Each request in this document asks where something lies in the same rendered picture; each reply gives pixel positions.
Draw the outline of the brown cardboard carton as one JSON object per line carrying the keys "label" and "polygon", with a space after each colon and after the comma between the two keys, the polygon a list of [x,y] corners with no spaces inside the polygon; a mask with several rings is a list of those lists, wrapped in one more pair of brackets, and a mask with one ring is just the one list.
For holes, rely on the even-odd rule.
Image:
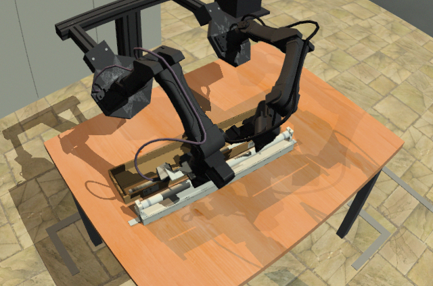
{"label": "brown cardboard carton", "polygon": [[[218,126],[218,128],[221,128],[224,132],[227,129],[231,128],[231,126],[233,125],[236,125],[236,127],[238,128],[243,125],[242,124],[243,120],[255,115],[256,109],[257,107],[248,110],[247,112],[244,112],[242,114],[239,114],[237,116],[234,116],[228,120],[222,121],[216,125]],[[254,147],[253,141],[242,143],[234,148],[224,151],[222,154],[225,156],[225,160],[226,160],[247,149],[250,149],[251,147]],[[182,142],[175,141],[173,143],[165,145],[164,147],[161,147],[147,154],[139,156],[137,158],[137,167],[140,173],[142,173],[148,178],[153,179],[158,177],[156,174],[156,167],[159,167],[161,164],[165,162],[167,164],[170,164],[173,170],[180,168],[181,167],[179,165],[180,156],[190,152],[190,150],[191,150],[191,146],[189,143],[182,143]],[[147,179],[143,178],[136,171],[134,159],[109,169],[109,173],[110,173],[110,178],[116,190],[120,194],[125,204],[131,203],[132,201],[135,201],[139,198],[149,195],[150,193],[163,189],[173,183],[176,183],[188,177],[187,175],[185,175],[181,178],[178,178],[175,181],[169,180],[166,183],[161,183],[160,181],[158,181],[156,183],[148,185],[140,190],[137,190],[129,194],[129,189],[132,189],[134,187],[139,186],[140,184],[144,184],[148,182]]]}

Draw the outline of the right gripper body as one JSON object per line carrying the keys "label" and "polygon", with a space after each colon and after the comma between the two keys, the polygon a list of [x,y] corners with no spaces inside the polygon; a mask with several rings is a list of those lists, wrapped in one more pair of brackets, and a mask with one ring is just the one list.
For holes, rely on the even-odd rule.
{"label": "right gripper body", "polygon": [[170,166],[165,162],[157,167],[158,173],[160,175],[160,179],[164,180],[169,177],[171,181],[175,181],[182,176],[187,175],[189,180],[191,181],[194,187],[199,187],[208,181],[211,181],[210,178],[205,173],[206,168],[199,168],[190,160],[192,154],[190,152],[183,154],[180,156],[180,160],[182,161],[182,167],[172,171]]}

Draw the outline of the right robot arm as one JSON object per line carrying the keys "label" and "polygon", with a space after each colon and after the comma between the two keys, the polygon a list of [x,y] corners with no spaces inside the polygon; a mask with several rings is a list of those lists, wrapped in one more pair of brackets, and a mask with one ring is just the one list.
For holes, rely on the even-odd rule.
{"label": "right robot arm", "polygon": [[[109,110],[123,97],[129,98],[146,88],[147,83],[143,84],[154,77],[178,113],[188,141],[203,141],[203,125],[206,131],[206,142],[202,145],[190,144],[191,159],[197,167],[207,167],[205,173],[216,187],[221,189],[235,178],[234,171],[226,163],[225,156],[220,151],[225,146],[227,136],[221,128],[218,128],[217,124],[212,123],[191,92],[179,63],[185,59],[182,52],[165,45],[153,50],[153,52],[162,56],[172,67],[168,68],[160,58],[147,53],[133,61],[133,66],[129,68],[131,70],[134,67],[132,72],[126,71],[128,74],[124,72],[117,81],[116,78],[96,96],[104,108]],[[109,91],[106,92],[108,89]],[[113,101],[114,98],[116,100]]]}

